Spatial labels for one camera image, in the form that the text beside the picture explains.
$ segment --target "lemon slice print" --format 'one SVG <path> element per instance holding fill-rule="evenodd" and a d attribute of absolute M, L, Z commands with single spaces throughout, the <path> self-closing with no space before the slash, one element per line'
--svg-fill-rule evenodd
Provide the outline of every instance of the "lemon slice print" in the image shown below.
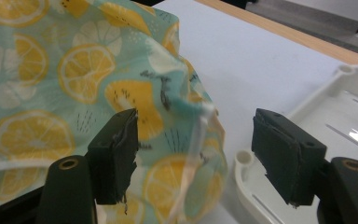
<path fill-rule="evenodd" d="M 127 209 L 124 203 L 104 206 L 103 209 L 106 212 L 106 224 L 144 223 L 145 207 L 131 194 L 127 195 Z"/>
<path fill-rule="evenodd" d="M 76 18 L 81 17 L 89 8 L 89 3 L 86 0 L 61 0 L 61 4 Z"/>
<path fill-rule="evenodd" d="M 114 26 L 134 27 L 147 35 L 151 35 L 144 18 L 136 11 L 122 7 L 114 3 L 103 3 L 100 6 L 106 19 Z"/>
<path fill-rule="evenodd" d="M 149 170 L 144 185 L 144 196 L 156 209 L 159 223 L 163 223 L 173 207 L 181 186 L 186 155 L 166 157 Z"/>
<path fill-rule="evenodd" d="M 0 120 L 0 152 L 11 160 L 57 160 L 74 149 L 66 122 L 47 111 L 24 111 Z"/>
<path fill-rule="evenodd" d="M 48 55 L 36 40 L 28 35 L 14 35 L 16 51 L 21 59 L 19 79 L 22 85 L 34 85 L 45 77 L 48 71 Z"/>
<path fill-rule="evenodd" d="M 185 164 L 186 155 L 174 154 L 155 163 L 146 175 L 144 196 L 156 209 L 160 223 L 168 218 L 180 193 Z M 186 195 L 186 219 L 199 220 L 215 206 L 222 189 L 221 175 L 207 166 L 200 167 Z"/>
<path fill-rule="evenodd" d="M 29 188 L 39 177 L 39 168 L 5 171 L 0 188 L 0 202 L 5 203 Z"/>
<path fill-rule="evenodd" d="M 108 103 L 117 111 L 138 110 L 138 138 L 148 140 L 163 130 L 161 115 L 153 102 L 152 84 L 147 81 L 121 80 L 110 83 L 104 92 Z"/>
<path fill-rule="evenodd" d="M 173 56 L 179 54 L 179 22 L 174 23 L 168 28 L 162 40 L 162 46 L 166 48 Z"/>
<path fill-rule="evenodd" d="M 60 60 L 58 75 L 62 90 L 84 104 L 97 101 L 101 81 L 115 70 L 107 47 L 85 44 L 70 49 Z"/>
<path fill-rule="evenodd" d="M 111 25 L 108 21 L 86 22 L 75 34 L 72 44 L 79 46 L 93 43 L 107 46 L 114 56 L 118 56 L 122 46 L 120 28 Z"/>
<path fill-rule="evenodd" d="M 48 0 L 0 0 L 0 25 L 24 27 L 48 12 Z"/>

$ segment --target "lemon print fabric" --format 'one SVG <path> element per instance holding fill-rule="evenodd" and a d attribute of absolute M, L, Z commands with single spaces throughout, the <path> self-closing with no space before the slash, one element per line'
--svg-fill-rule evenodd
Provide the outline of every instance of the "lemon print fabric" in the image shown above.
<path fill-rule="evenodd" d="M 48 0 L 0 0 L 0 25 L 31 25 L 45 16 L 47 11 Z"/>
<path fill-rule="evenodd" d="M 48 71 L 48 55 L 32 37 L 14 34 L 16 51 L 20 57 L 19 77 L 24 85 L 34 85 Z"/>
<path fill-rule="evenodd" d="M 99 85 L 115 69 L 115 59 L 107 47 L 96 44 L 70 49 L 58 65 L 61 87 L 75 100 L 92 104 Z"/>
<path fill-rule="evenodd" d="M 61 0 L 61 5 L 76 18 L 82 16 L 89 8 L 86 0 Z"/>
<path fill-rule="evenodd" d="M 117 112 L 130 108 L 137 109 L 139 140 L 156 137 L 163 130 L 163 121 L 155 107 L 150 82 L 120 80 L 110 83 L 104 94 Z"/>
<path fill-rule="evenodd" d="M 225 134 L 179 31 L 173 14 L 130 0 L 0 0 L 0 204 L 135 108 L 137 168 L 127 201 L 99 206 L 101 223 L 197 223 L 211 211 Z"/>
<path fill-rule="evenodd" d="M 103 207 L 106 224 L 137 224 L 145 221 L 145 205 L 136 196 L 129 194 L 126 203 Z"/>
<path fill-rule="evenodd" d="M 11 160 L 57 160 L 74 148 L 66 123 L 49 112 L 25 111 L 0 120 L 0 152 Z"/>
<path fill-rule="evenodd" d="M 170 215 L 180 194 L 186 155 L 174 154 L 158 161 L 149 170 L 144 186 L 145 199 L 155 207 L 158 222 L 163 223 Z M 224 178 L 200 162 L 193 183 L 185 200 L 186 221 L 196 222 L 213 208 L 222 193 Z"/>
<path fill-rule="evenodd" d="M 100 6 L 106 19 L 118 27 L 133 27 L 147 35 L 151 35 L 142 16 L 136 11 L 115 3 L 104 3 Z"/>

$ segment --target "orange citrus print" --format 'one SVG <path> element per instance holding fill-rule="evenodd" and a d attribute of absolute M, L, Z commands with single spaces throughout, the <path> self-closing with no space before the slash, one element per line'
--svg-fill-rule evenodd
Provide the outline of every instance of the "orange citrus print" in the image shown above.
<path fill-rule="evenodd" d="M 24 27 L 48 12 L 48 0 L 0 0 L 0 25 Z"/>
<path fill-rule="evenodd" d="M 0 152 L 10 160 L 58 160 L 74 150 L 66 122 L 47 111 L 24 111 L 0 120 Z"/>

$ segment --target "white surface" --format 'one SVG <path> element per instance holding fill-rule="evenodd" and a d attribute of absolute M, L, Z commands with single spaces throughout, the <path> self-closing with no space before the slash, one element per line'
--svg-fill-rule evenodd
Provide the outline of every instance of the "white surface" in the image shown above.
<path fill-rule="evenodd" d="M 358 21 L 358 0 L 286 0 Z"/>
<path fill-rule="evenodd" d="M 156 8 L 180 19 L 180 53 L 219 109 L 231 173 L 234 155 L 250 147 L 258 107 L 287 114 L 342 64 L 193 0 L 166 0 Z M 256 222 L 229 178 L 220 204 L 200 223 Z"/>
<path fill-rule="evenodd" d="M 358 66 L 342 65 L 335 78 L 326 83 L 287 116 L 291 121 L 327 146 L 326 159 L 349 157 L 358 160 Z M 300 206 L 293 214 L 282 206 L 283 199 L 265 177 L 260 161 L 245 160 L 249 151 L 235 158 L 235 180 L 243 206 L 260 223 L 317 224 L 319 200 L 310 207 Z"/>

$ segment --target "white plastic container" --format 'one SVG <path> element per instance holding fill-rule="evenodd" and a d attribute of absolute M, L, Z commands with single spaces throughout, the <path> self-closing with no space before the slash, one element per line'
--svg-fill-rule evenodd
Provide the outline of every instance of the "white plastic container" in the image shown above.
<path fill-rule="evenodd" d="M 327 145 L 326 159 L 358 160 L 358 65 L 341 65 L 334 78 L 287 116 L 292 122 Z M 312 206 L 297 209 L 285 204 L 265 177 L 266 170 L 249 150 L 235 157 L 235 181 L 243 207 L 260 223 L 317 224 Z"/>

